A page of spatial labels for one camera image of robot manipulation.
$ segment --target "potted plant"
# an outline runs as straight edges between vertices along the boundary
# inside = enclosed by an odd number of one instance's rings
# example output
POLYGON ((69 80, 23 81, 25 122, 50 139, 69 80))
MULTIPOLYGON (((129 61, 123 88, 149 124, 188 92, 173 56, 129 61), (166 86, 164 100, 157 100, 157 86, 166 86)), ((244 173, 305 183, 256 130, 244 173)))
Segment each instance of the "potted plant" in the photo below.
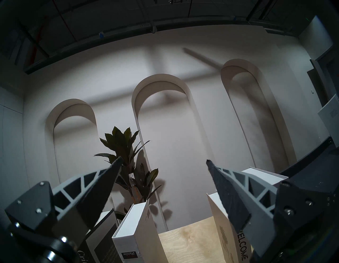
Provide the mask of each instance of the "potted plant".
POLYGON ((138 146, 133 149, 132 144, 134 143, 139 131, 136 131, 133 135, 131 133, 131 128, 127 128, 124 133, 122 133, 117 127, 114 127, 112 134, 105 133, 106 140, 100 138, 100 141, 107 148, 115 151, 116 155, 109 153, 98 153, 94 156, 107 157, 110 164, 114 162, 119 156, 123 159, 123 164, 121 167, 121 173, 118 176, 116 183, 121 185, 124 189, 129 191, 133 202, 138 204, 140 202, 147 201, 155 191, 161 186, 158 186, 156 189, 152 190, 152 182, 158 175, 158 169, 153 171, 145 171, 144 165, 140 165, 140 172, 136 172, 134 165, 134 157, 141 150, 141 148, 148 143, 145 142, 139 149, 138 146))

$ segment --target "bolt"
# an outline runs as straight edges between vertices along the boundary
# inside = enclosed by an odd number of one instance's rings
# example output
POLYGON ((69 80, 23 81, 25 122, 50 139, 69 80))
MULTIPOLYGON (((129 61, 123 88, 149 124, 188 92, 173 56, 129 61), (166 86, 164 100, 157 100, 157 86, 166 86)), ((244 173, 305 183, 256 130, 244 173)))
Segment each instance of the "bolt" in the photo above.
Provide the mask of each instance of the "bolt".
POLYGON ((287 187, 290 187, 290 186, 291 186, 291 184, 290 184, 289 182, 287 182, 287 181, 282 181, 281 184, 282 184, 283 186, 287 186, 287 187))
POLYGON ((313 202, 311 200, 306 200, 305 203, 309 206, 312 206, 313 205, 313 202))
POLYGON ((62 242, 66 243, 67 242, 67 237, 61 237, 60 238, 62 242))
POLYGON ((285 208, 284 211, 288 214, 288 215, 294 215, 294 211, 290 208, 285 208))

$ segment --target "white wall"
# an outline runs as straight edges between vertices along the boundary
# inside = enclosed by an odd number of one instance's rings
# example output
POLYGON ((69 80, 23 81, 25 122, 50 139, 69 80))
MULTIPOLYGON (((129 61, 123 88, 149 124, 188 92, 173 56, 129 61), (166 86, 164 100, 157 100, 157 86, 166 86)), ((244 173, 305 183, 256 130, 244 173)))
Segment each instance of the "white wall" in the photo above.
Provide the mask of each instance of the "white wall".
POLYGON ((153 82, 139 92, 135 104, 142 137, 151 140, 145 145, 150 168, 159 168, 155 186, 162 185, 158 195, 168 230, 212 216, 205 194, 215 192, 215 186, 184 91, 170 82, 153 82))
POLYGON ((308 101, 296 73, 264 28, 188 27, 101 45, 29 75, 23 125, 30 184, 53 180, 46 172, 45 122, 55 106, 74 98, 86 102, 94 111, 99 137, 113 126, 135 131, 133 91, 142 80, 158 73, 178 77, 189 89, 190 103, 196 106, 211 149, 208 157, 225 168, 248 168, 253 161, 220 77, 223 65, 233 59, 248 61, 260 72, 285 121, 283 135, 291 141, 296 158, 314 149, 319 136, 308 101))
POLYGON ((0 223, 4 209, 29 189, 23 145, 23 94, 28 77, 0 54, 0 223))
POLYGON ((221 79, 244 132, 254 166, 279 173, 289 167, 286 151, 265 96, 247 70, 229 66, 221 79))
POLYGON ((313 60, 316 60, 333 45, 330 35, 317 16, 300 34, 299 39, 313 60))
POLYGON ((318 115, 318 111, 322 108, 321 103, 312 81, 307 74, 307 71, 313 69, 310 62, 311 58, 295 37, 272 34, 271 39, 277 44, 282 57, 289 64, 300 84, 310 109, 309 114, 313 119, 312 130, 317 131, 317 134, 315 133, 314 136, 318 135, 318 142, 320 144, 320 142, 324 141, 330 134, 318 115))
POLYGON ((0 223, 4 209, 29 189, 22 138, 23 98, 0 87, 0 223))

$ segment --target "wooden surface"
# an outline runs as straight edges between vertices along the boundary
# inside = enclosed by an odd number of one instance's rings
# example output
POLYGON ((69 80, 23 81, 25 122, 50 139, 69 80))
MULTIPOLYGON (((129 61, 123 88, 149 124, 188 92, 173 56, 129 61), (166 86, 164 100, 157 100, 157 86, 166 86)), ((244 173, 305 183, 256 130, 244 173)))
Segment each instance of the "wooden surface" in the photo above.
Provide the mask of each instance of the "wooden surface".
POLYGON ((159 234, 168 263, 225 263, 213 217, 159 234))

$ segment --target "ceiling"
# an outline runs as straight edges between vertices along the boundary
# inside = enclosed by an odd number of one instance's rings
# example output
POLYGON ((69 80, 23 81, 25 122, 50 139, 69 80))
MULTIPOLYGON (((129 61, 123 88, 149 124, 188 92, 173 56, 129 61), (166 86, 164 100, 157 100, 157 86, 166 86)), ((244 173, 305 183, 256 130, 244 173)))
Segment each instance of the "ceiling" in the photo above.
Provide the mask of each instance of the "ceiling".
POLYGON ((12 60, 14 63, 24 61, 23 70, 31 73, 93 46, 156 30, 252 24, 262 25, 269 33, 298 36, 314 17, 307 0, 173 1, 177 3, 171 4, 171 0, 38 0, 27 4, 21 0, 0 0, 0 15, 6 8, 10 10, 6 15, 15 14, 0 21, 7 29, 0 32, 0 49, 8 58, 21 49, 12 60), (29 45, 25 52, 22 51, 24 43, 29 45))

